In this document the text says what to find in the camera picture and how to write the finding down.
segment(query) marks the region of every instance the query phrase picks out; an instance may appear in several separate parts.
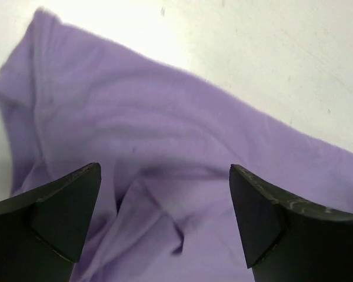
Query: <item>fabric fold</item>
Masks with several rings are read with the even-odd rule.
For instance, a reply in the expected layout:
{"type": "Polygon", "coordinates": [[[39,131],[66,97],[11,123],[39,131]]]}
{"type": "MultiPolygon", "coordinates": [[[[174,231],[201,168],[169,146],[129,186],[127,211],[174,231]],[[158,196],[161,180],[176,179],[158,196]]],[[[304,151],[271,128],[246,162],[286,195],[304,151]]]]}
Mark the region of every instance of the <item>fabric fold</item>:
{"type": "Polygon", "coordinates": [[[253,281],[230,198],[232,163],[353,212],[352,153],[43,10],[1,69],[0,109],[12,194],[102,166],[72,282],[253,281]]]}

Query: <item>white table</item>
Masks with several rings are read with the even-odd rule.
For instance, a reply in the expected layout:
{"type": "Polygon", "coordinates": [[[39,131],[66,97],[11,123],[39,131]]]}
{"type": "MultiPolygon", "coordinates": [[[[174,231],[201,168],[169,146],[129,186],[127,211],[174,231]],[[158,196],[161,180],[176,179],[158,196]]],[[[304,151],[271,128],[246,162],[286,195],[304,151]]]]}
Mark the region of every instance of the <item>white table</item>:
{"type": "Polygon", "coordinates": [[[353,0],[0,0],[0,66],[39,6],[353,152],[353,0]]]}

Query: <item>black plastic part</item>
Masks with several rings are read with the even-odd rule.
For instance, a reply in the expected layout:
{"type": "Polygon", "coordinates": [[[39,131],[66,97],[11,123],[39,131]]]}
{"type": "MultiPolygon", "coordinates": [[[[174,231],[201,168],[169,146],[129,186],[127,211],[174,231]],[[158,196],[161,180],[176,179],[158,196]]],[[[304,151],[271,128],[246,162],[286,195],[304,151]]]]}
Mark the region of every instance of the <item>black plastic part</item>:
{"type": "Polygon", "coordinates": [[[91,163],[0,202],[0,282],[68,282],[101,184],[91,163]]]}
{"type": "Polygon", "coordinates": [[[353,214],[276,187],[239,165],[230,191],[256,282],[353,282],[353,214]]]}

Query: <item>purple t-shirt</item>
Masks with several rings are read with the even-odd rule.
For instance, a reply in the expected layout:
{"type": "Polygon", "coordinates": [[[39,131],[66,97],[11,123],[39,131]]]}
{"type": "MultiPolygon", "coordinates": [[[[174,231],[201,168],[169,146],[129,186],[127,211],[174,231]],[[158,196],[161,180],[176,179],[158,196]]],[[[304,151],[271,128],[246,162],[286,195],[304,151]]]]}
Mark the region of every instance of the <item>purple t-shirt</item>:
{"type": "Polygon", "coordinates": [[[12,194],[102,165],[73,282],[253,282],[232,163],[353,212],[352,153],[44,11],[0,71],[0,108],[12,194]]]}

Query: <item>lavender cloth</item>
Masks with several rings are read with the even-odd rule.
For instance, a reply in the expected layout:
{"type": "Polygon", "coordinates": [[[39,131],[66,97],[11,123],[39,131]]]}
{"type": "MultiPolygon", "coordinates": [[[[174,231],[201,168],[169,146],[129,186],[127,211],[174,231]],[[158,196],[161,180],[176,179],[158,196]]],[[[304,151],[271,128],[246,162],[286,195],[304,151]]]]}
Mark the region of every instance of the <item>lavender cloth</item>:
{"type": "Polygon", "coordinates": [[[353,212],[352,153],[44,11],[0,71],[0,108],[12,194],[102,165],[74,282],[253,281],[231,163],[353,212]]]}

